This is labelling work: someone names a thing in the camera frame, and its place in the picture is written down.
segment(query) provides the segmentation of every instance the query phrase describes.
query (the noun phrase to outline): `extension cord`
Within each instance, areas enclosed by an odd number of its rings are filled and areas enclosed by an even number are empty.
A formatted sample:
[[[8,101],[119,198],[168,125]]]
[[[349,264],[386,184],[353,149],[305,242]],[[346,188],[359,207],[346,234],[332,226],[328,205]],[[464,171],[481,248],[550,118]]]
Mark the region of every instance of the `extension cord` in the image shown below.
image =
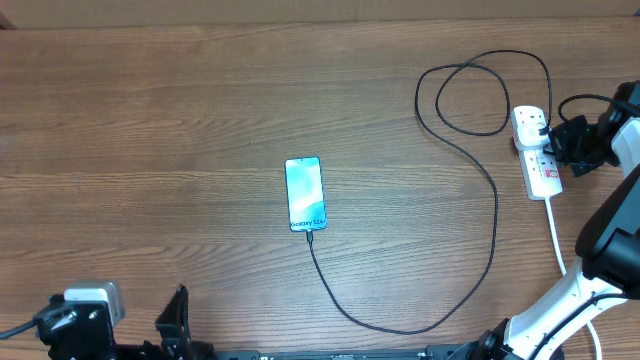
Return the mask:
[[[544,147],[549,144],[548,135],[539,136],[539,133],[534,131],[541,124],[546,124],[544,112],[534,106],[518,106],[511,113],[511,124],[513,125],[513,140],[518,148],[527,196],[531,200],[544,200],[545,202],[553,249],[560,272],[564,276],[566,269],[562,260],[550,202],[551,197],[562,192],[562,183],[556,159],[544,152]],[[601,360],[602,349],[598,334],[590,321],[587,322],[587,328],[593,337],[596,360]]]

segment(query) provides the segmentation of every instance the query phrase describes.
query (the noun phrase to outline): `red label on power strip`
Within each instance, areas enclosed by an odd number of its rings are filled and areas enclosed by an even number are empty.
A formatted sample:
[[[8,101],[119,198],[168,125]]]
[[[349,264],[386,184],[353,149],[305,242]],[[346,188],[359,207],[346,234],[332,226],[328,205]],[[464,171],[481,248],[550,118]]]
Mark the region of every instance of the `red label on power strip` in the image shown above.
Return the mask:
[[[558,170],[545,169],[544,176],[547,178],[558,178]]]

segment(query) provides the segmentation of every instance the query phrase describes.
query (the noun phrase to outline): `black cable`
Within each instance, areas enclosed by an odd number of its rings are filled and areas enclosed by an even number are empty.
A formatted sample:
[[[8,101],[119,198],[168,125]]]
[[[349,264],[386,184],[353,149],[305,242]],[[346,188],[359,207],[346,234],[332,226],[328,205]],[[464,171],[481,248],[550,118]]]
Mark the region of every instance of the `black cable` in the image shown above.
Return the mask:
[[[16,328],[13,328],[11,330],[7,330],[5,332],[0,332],[0,340],[6,340],[12,336],[18,335],[20,333],[23,333],[29,329],[31,329],[32,327],[36,326],[36,324],[33,322],[33,320],[24,323]]]
[[[569,315],[566,319],[562,320],[562,322],[560,324],[558,324],[558,326],[556,326],[553,330],[551,330],[550,333],[545,335],[545,337],[542,338],[542,341],[540,341],[540,344],[538,344],[538,346],[536,347],[536,350],[529,357],[529,360],[534,360],[536,358],[536,356],[538,356],[540,351],[542,351],[542,348],[545,347],[545,345],[547,345],[549,343],[549,341],[554,336],[556,336],[556,334],[558,332],[560,332],[560,330],[562,330],[565,326],[567,326],[567,324],[569,324],[571,321],[573,321],[573,319],[575,319],[578,315],[580,315],[589,306],[597,304],[598,301],[600,301],[600,300],[611,299],[611,298],[626,299],[627,296],[625,294],[603,294],[603,295],[593,296],[591,299],[587,300],[587,302],[585,302],[584,304],[580,305],[580,307],[577,308],[574,312],[572,312],[571,315]]]
[[[635,116],[640,117],[640,108],[637,107],[637,106],[630,105],[630,104],[628,104],[628,103],[626,103],[624,101],[612,99],[610,97],[602,96],[602,95],[580,94],[580,95],[574,95],[574,96],[568,97],[568,98],[564,99],[560,103],[560,105],[558,105],[558,116],[560,116],[560,119],[562,119],[562,121],[565,121],[565,122],[569,121],[562,114],[562,108],[567,103],[569,103],[571,101],[574,101],[574,100],[578,100],[578,99],[595,99],[595,100],[606,101],[608,103],[613,104],[618,109],[622,109],[622,110],[628,111],[631,114],[634,114]]]
[[[489,273],[489,269],[491,268],[491,264],[493,262],[493,256],[495,253],[495,248],[496,248],[496,231],[497,231],[497,227],[498,227],[498,189],[496,187],[495,182],[493,181],[493,179],[491,178],[491,176],[489,175],[489,173],[487,172],[487,170],[485,170],[485,168],[482,166],[482,164],[480,164],[480,162],[478,160],[476,160],[476,158],[474,158],[471,154],[469,154],[466,150],[464,150],[463,148],[459,147],[458,145],[452,143],[451,141],[441,137],[440,135],[436,134],[435,132],[433,132],[433,130],[431,130],[427,124],[424,122],[424,119],[422,119],[422,115],[420,113],[420,106],[419,106],[419,93],[420,93],[420,85],[422,84],[422,80],[424,79],[425,76],[427,76],[429,73],[433,72],[433,71],[437,71],[437,70],[442,70],[442,69],[447,69],[447,68],[456,68],[456,70],[451,73],[451,75],[449,75],[449,77],[444,81],[444,83],[442,84],[442,86],[440,87],[440,90],[438,91],[438,95],[436,96],[436,102],[435,102],[435,108],[436,108],[436,112],[438,113],[438,117],[440,117],[440,120],[442,120],[442,122],[444,122],[447,126],[449,126],[450,128],[461,132],[463,134],[467,134],[467,135],[473,135],[473,136],[490,136],[490,135],[495,135],[497,133],[499,133],[500,131],[502,131],[505,126],[507,126],[507,123],[509,122],[509,116],[510,116],[510,108],[511,108],[511,104],[509,101],[509,92],[507,91],[507,87],[504,83],[504,80],[502,80],[502,78],[500,77],[500,75],[498,75],[495,71],[482,66],[482,65],[478,65],[478,64],[473,64],[472,61],[475,59],[478,59],[482,56],[485,55],[489,55],[489,54],[495,54],[495,53],[516,53],[516,54],[523,54],[523,55],[528,55],[533,57],[534,59],[536,59],[540,65],[542,65],[542,68],[544,69],[545,75],[547,77],[547,86],[549,89],[549,115],[547,117],[547,123],[546,126],[541,129],[541,133],[548,133],[549,131],[549,125],[550,125],[550,121],[551,121],[551,109],[552,109],[552,103],[551,103],[551,77],[549,75],[549,71],[547,70],[547,66],[544,64],[544,62],[542,61],[542,59],[540,59],[538,56],[528,53],[526,51],[520,51],[520,50],[492,50],[492,51],[487,51],[484,52],[478,56],[472,57],[471,59],[467,60],[465,63],[462,64],[449,64],[449,65],[443,65],[443,66],[438,66],[432,69],[429,69],[427,71],[425,71],[422,76],[420,76],[420,79],[418,80],[418,84],[416,85],[416,95],[415,95],[415,112],[416,112],[416,116],[418,118],[418,120],[420,121],[420,124],[422,125],[422,127],[427,130],[427,132],[429,132],[431,135],[433,135],[436,139],[444,142],[445,144],[455,148],[456,150],[460,151],[461,153],[463,153],[465,156],[467,156],[471,161],[473,161],[474,164],[476,164],[476,166],[478,166],[478,168],[480,169],[480,171],[482,172],[482,174],[485,176],[485,178],[487,179],[487,181],[489,182],[489,185],[491,185],[491,189],[493,190],[493,195],[494,195],[494,213],[493,213],[493,232],[492,232],[492,237],[491,237],[491,251],[489,253],[489,260],[487,262],[487,266],[484,269],[482,275],[480,276],[480,279],[478,280],[478,282],[473,286],[473,288],[471,288],[471,290],[469,291],[469,293],[462,298],[462,300],[456,305],[454,306],[448,313],[446,313],[440,320],[436,321],[435,323],[433,323],[430,326],[427,326],[426,328],[423,329],[418,329],[418,330],[412,330],[412,331],[401,331],[401,330],[393,330],[393,329],[387,329],[387,328],[383,328],[380,326],[374,326],[374,325],[370,325],[367,323],[364,323],[356,318],[354,318],[353,316],[349,315],[349,313],[347,313],[342,306],[340,306],[340,303],[338,303],[338,300],[336,299],[336,297],[333,295],[333,292],[331,291],[331,288],[329,287],[329,284],[327,284],[327,281],[324,278],[324,275],[322,275],[322,271],[320,270],[320,266],[318,265],[318,261],[316,260],[316,255],[313,251],[313,233],[312,232],[307,232],[307,242],[309,243],[309,250],[311,251],[311,257],[313,259],[313,263],[316,266],[316,270],[318,271],[318,275],[320,276],[320,280],[322,280],[322,284],[324,284],[325,289],[327,290],[327,293],[329,294],[329,297],[331,297],[331,300],[333,301],[333,304],[335,305],[335,307],[338,309],[338,311],[340,311],[340,313],[342,313],[342,315],[344,315],[344,317],[346,317],[347,319],[351,320],[352,322],[354,322],[357,325],[360,325],[362,327],[365,327],[367,329],[371,329],[371,330],[377,330],[377,331],[381,331],[381,332],[386,332],[386,333],[391,333],[391,334],[398,334],[398,335],[414,335],[414,334],[420,334],[420,333],[424,333],[427,332],[429,330],[434,329],[435,327],[437,327],[438,325],[442,324],[445,320],[447,320],[454,312],[456,312],[456,310],[458,310],[474,293],[475,291],[478,289],[478,287],[480,287],[480,284],[482,284],[482,281],[484,280],[484,278],[487,276],[487,274]],[[494,131],[490,131],[490,132],[486,132],[486,133],[481,133],[481,132],[472,132],[472,131],[468,131],[468,130],[464,130],[464,129],[460,129],[456,126],[454,126],[453,124],[449,123],[444,115],[442,115],[442,113],[440,112],[440,106],[439,106],[439,100],[440,100],[440,94],[442,94],[442,91],[444,90],[444,87],[447,85],[447,83],[451,80],[451,78],[453,78],[457,73],[459,73],[462,69],[466,68],[466,67],[473,67],[473,68],[478,68],[484,71],[487,71],[491,74],[493,74],[498,81],[500,81],[500,85],[502,85],[502,89],[504,90],[504,95],[507,101],[507,115],[505,116],[505,120],[504,123],[497,129]]]

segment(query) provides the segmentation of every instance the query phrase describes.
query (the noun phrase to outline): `blue phone screen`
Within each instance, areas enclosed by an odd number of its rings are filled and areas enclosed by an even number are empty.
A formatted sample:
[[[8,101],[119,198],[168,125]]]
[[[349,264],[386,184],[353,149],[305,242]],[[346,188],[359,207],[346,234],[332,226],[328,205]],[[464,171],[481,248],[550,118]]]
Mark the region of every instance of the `blue phone screen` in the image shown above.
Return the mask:
[[[291,231],[326,228],[327,213],[324,206],[320,159],[289,159],[284,167]]]

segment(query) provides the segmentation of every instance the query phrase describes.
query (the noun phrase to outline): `wooden surface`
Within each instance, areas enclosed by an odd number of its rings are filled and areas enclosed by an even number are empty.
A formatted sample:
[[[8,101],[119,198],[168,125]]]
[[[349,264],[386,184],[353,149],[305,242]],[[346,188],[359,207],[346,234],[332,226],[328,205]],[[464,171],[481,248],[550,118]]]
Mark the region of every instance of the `wooden surface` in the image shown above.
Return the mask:
[[[77,279],[113,278],[128,317],[122,343],[159,340],[155,317],[180,282],[194,338],[260,351],[420,348],[476,339],[528,308],[558,279],[544,205],[526,198],[510,131],[489,138],[426,120],[485,164],[500,193],[496,258],[475,296],[435,330],[395,336],[334,309],[304,236],[288,230],[283,162],[323,161],[328,229],[316,254],[354,316],[396,329],[433,323],[486,265],[493,196],[469,161],[420,129],[416,80],[485,50],[541,56],[556,104],[612,95],[640,77],[637,19],[429,21],[0,32],[0,328],[18,325]],[[546,107],[535,61],[482,61],[513,105]],[[470,70],[442,109],[459,126],[495,129],[498,82]],[[568,113],[595,119],[605,104]],[[558,118],[554,115],[553,123]],[[565,258],[621,181],[609,166],[562,171],[553,200]],[[636,359],[638,304],[594,322],[607,359]],[[0,358],[46,358],[33,332]],[[588,359],[580,332],[570,359]]]
[[[18,29],[632,16],[638,0],[0,0]]]

